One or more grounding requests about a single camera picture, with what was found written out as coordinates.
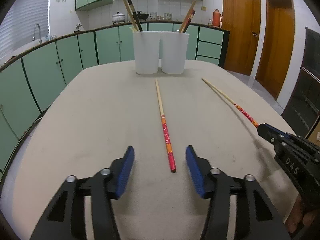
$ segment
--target screw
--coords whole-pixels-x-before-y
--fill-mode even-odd
[[[219,170],[218,168],[212,168],[210,172],[214,175],[219,175],[221,173],[221,170]]]
[[[76,176],[70,175],[67,177],[66,181],[67,182],[74,182],[76,180]]]
[[[100,171],[101,175],[109,175],[110,172],[111,172],[110,169],[102,169],[102,170]]]
[[[251,175],[251,174],[248,174],[248,175],[245,176],[245,179],[246,179],[247,181],[254,181],[254,176]]]

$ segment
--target thermos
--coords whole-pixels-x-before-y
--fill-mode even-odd
[[[213,12],[212,25],[216,27],[220,27],[220,22],[222,22],[222,15],[220,14],[219,10],[216,9]]]

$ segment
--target white tabletop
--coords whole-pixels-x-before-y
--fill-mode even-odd
[[[155,77],[177,165],[175,174],[168,165]],[[190,144],[199,157],[229,176],[253,174],[285,217],[297,192],[274,161],[273,146],[201,77],[258,123],[293,133],[259,95],[211,63],[187,60],[182,75],[159,71],[141,76],[134,71],[134,61],[85,69],[49,108],[21,162],[12,216],[23,237],[31,236],[68,175],[92,176],[121,158],[128,145],[135,150],[134,166],[124,195],[112,201],[122,240],[200,238],[209,202],[196,194],[188,174],[185,149]],[[229,228],[233,231],[234,208],[232,198]],[[88,240],[93,239],[90,226],[87,230]]]

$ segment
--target tile floor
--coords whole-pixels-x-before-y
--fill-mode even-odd
[[[234,75],[236,78],[241,80],[244,84],[250,87],[254,92],[256,92],[259,96],[261,96],[269,105],[272,106],[274,110],[277,111],[278,114],[282,114],[283,109],[278,104],[278,102],[273,98],[272,95],[253,77],[243,75],[237,72],[228,71],[230,74]]]
[[[237,77],[243,83],[245,83],[248,87],[254,90],[258,95],[260,95],[266,102],[268,102],[279,114],[282,114],[283,109],[281,106],[275,101],[275,99],[268,93],[268,91],[260,85],[254,78],[250,76],[246,76],[240,73],[229,71],[232,75]],[[30,132],[28,137],[26,138],[25,142],[19,149],[16,157],[14,158],[8,174],[6,176],[4,186],[1,192],[0,198],[0,209],[7,219],[8,223],[11,225],[12,229],[16,232],[19,236],[19,230],[15,227],[14,219],[12,217],[12,197],[13,197],[13,190],[14,190],[14,182],[17,177],[17,173],[19,170],[19,166],[23,159],[24,152],[30,142],[33,133],[35,132],[36,127]]]

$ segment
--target human hand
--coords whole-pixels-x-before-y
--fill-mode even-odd
[[[316,218],[319,210],[313,210],[308,213],[304,213],[304,205],[301,196],[298,195],[296,202],[293,205],[291,213],[285,222],[285,226],[289,233],[296,231],[298,224],[302,221],[303,224],[309,227],[313,220]]]

